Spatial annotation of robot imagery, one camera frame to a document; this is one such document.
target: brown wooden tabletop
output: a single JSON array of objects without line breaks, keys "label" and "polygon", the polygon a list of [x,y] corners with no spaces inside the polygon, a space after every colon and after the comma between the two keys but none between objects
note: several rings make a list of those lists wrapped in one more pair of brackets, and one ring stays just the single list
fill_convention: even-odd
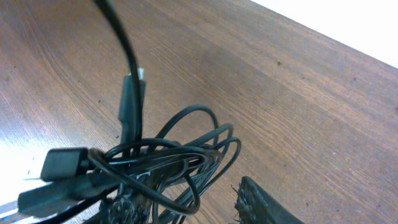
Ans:
[{"label": "brown wooden tabletop", "polygon": [[[145,68],[144,136],[201,103],[242,139],[187,222],[236,223],[231,184],[248,175],[306,223],[398,223],[398,69],[250,1],[114,6]],[[1,1],[1,152],[117,145],[127,73],[92,2]],[[210,125],[195,113],[167,138]]]}]

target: black plug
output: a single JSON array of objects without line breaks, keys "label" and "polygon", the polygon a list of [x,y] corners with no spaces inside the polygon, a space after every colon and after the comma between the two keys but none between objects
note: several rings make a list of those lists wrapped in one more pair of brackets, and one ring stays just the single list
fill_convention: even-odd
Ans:
[{"label": "black plug", "polygon": [[87,155],[86,147],[51,149],[44,160],[40,178],[52,182],[85,174],[94,168]]}]

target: wooden surface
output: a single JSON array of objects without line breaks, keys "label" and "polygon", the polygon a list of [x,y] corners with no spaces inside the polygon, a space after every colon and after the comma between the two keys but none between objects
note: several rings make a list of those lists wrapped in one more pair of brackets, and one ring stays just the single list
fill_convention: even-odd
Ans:
[{"label": "wooden surface", "polygon": [[[114,5],[146,70],[144,136],[201,103],[243,141],[189,223],[233,223],[244,175],[306,223],[398,223],[396,68],[245,0]],[[118,144],[128,69],[92,2],[1,1],[0,31],[2,152]],[[168,138],[209,127],[197,113]]]}]

